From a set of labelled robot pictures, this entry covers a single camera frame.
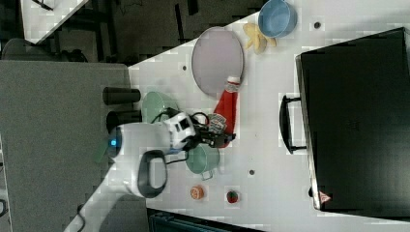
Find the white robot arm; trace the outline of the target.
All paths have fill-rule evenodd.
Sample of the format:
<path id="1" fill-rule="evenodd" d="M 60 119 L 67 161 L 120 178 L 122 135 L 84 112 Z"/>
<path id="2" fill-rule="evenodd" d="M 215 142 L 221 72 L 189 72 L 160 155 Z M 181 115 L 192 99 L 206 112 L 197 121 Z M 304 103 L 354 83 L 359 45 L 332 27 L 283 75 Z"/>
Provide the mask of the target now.
<path id="1" fill-rule="evenodd" d="M 162 175 L 166 176 L 167 155 L 188 153 L 200 144 L 224 148 L 236 138 L 219 114 L 207 116 L 202 124 L 194 115 L 173 108 L 167 108 L 163 113 L 167 116 L 165 120 L 156 118 L 149 123 L 126 123 L 110 132 L 105 153 L 113 164 L 64 232 L 99 232 L 107 215 L 125 195 L 159 196 L 166 184 L 153 185 L 153 160 L 162 163 Z"/>

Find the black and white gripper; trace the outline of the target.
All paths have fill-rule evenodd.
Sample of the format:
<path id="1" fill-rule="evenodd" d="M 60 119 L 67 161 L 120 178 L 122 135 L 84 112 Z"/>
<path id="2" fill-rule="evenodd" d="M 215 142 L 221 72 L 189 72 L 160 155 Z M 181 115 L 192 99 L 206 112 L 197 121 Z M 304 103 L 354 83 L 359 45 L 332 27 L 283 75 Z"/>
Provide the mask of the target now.
<path id="1" fill-rule="evenodd" d="M 186 112 L 166 110 L 167 119 L 163 121 L 170 133 L 170 150 L 172 152 L 189 151 L 201 141 L 201 130 L 206 130 L 204 124 L 199 123 Z M 207 143 L 213 148 L 224 148 L 236 138 L 236 134 L 213 133 Z"/>

